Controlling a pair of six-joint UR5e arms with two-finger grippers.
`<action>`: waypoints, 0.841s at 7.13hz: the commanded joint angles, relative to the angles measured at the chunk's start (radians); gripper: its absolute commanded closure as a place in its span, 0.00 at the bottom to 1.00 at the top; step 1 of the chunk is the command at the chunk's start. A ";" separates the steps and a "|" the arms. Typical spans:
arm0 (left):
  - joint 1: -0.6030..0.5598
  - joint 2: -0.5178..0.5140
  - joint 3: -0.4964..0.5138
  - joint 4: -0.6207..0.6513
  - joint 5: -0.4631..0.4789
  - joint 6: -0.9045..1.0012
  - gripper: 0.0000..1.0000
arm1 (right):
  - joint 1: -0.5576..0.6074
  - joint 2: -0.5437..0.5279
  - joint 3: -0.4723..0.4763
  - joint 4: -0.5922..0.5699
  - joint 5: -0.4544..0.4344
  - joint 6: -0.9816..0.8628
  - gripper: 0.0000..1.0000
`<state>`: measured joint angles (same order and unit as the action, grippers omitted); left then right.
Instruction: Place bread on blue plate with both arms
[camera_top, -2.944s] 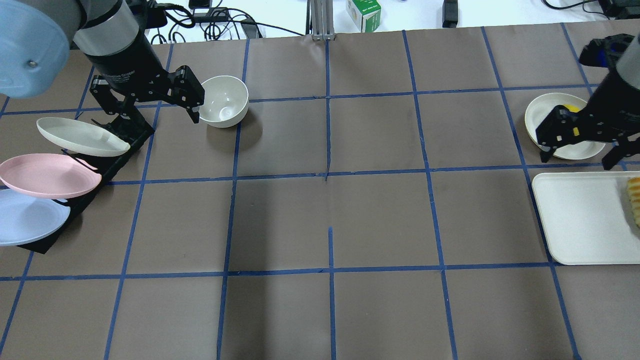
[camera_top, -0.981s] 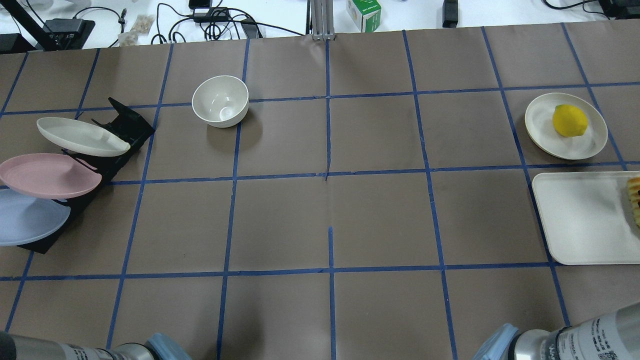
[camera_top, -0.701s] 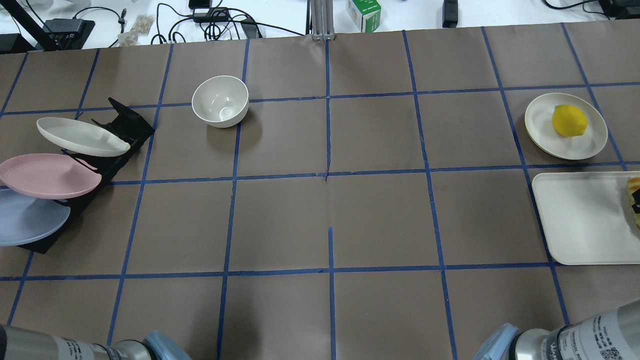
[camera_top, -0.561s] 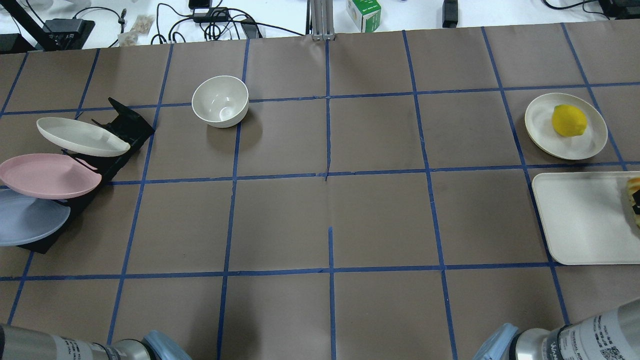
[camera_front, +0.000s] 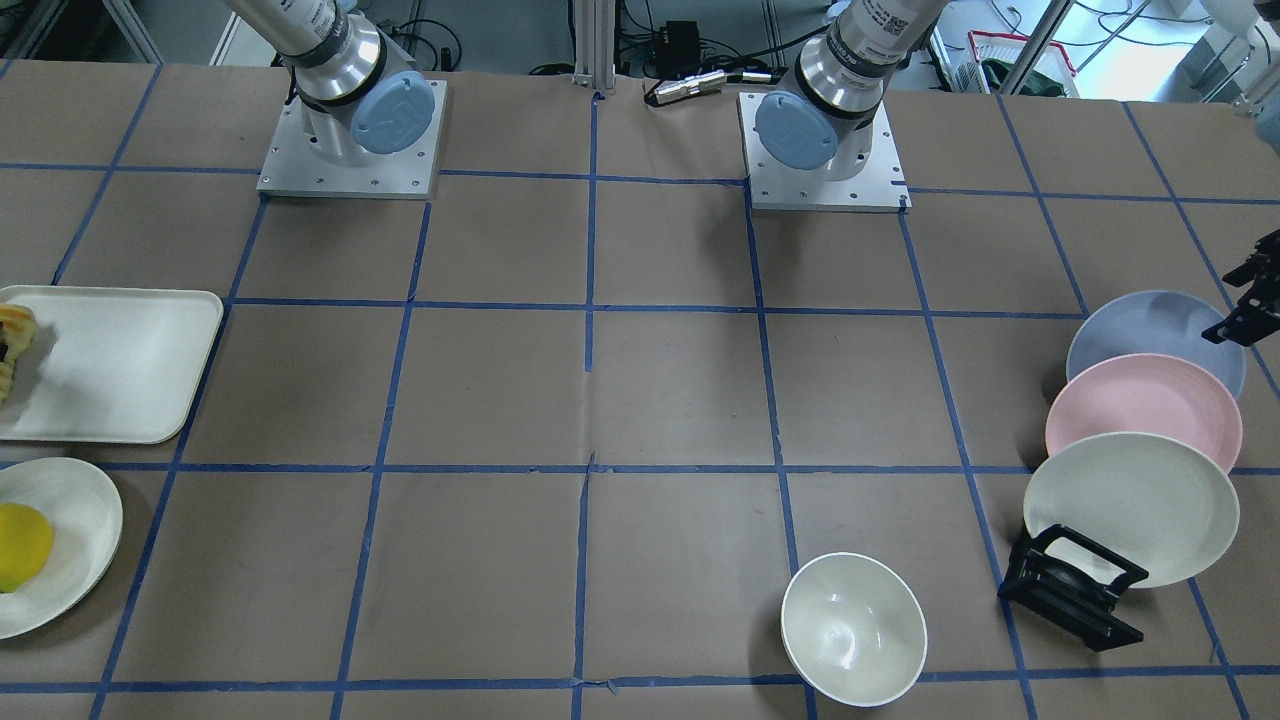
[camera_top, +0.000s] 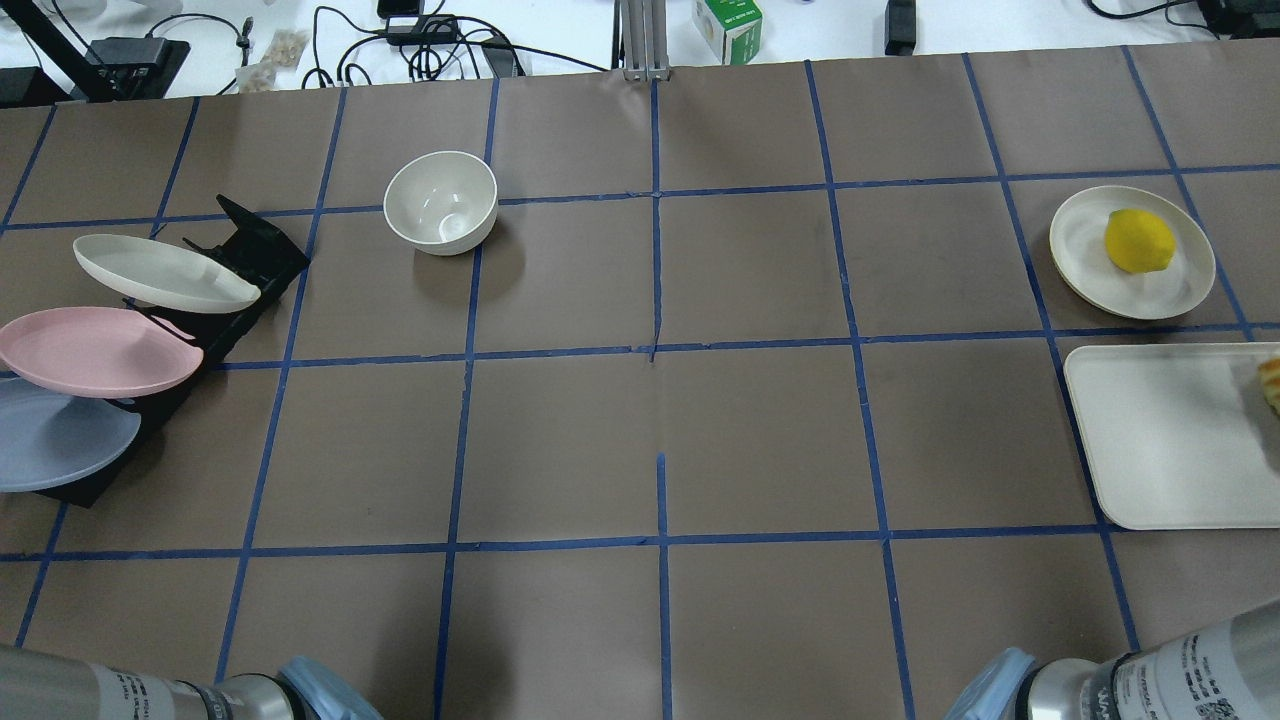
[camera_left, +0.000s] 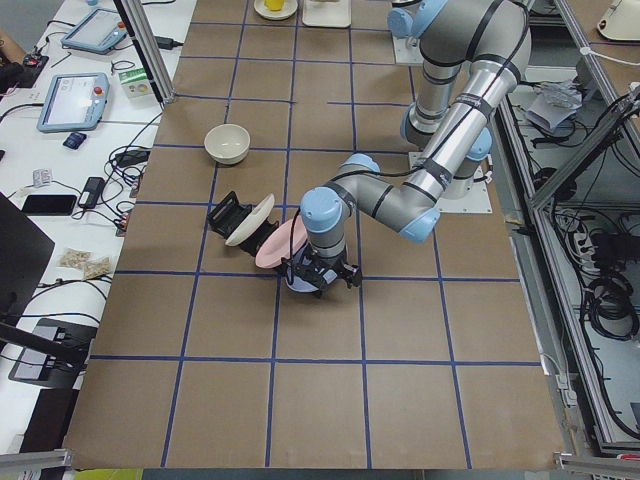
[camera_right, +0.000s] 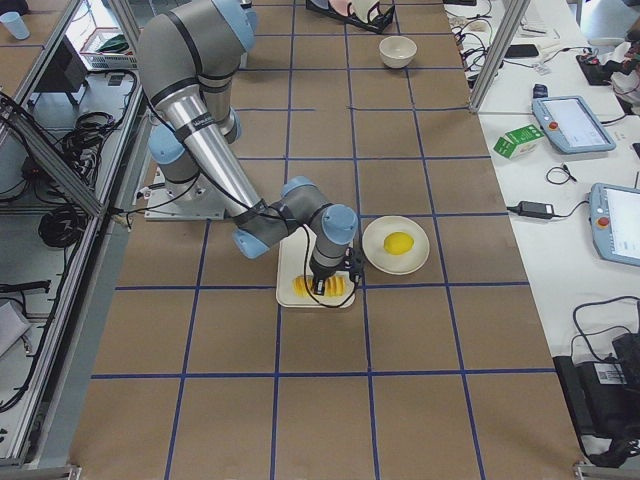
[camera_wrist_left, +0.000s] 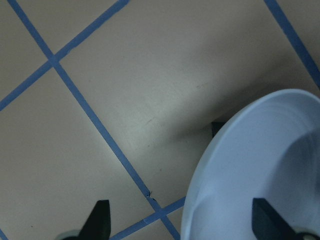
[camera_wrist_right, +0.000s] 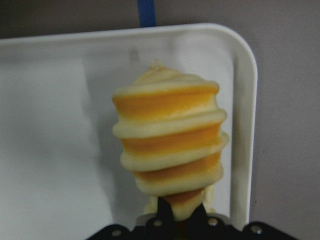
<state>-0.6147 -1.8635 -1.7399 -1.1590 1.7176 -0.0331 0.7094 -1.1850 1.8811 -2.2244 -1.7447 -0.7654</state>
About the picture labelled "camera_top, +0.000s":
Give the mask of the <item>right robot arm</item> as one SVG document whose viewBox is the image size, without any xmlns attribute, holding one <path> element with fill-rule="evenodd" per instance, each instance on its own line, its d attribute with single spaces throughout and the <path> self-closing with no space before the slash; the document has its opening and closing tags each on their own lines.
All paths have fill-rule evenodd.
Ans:
<svg viewBox="0 0 1280 720">
<path fill-rule="evenodd" d="M 1279 602 L 1096 664 L 998 655 L 946 719 L 1276 719 Z"/>
</svg>

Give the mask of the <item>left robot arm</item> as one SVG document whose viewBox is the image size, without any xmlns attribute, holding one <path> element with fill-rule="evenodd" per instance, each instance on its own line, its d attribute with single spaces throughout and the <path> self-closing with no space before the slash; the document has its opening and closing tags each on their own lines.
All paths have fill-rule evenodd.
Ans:
<svg viewBox="0 0 1280 720">
<path fill-rule="evenodd" d="M 351 684 L 297 656 L 275 674 L 198 684 L 4 646 L 4 719 L 379 719 Z"/>
</svg>

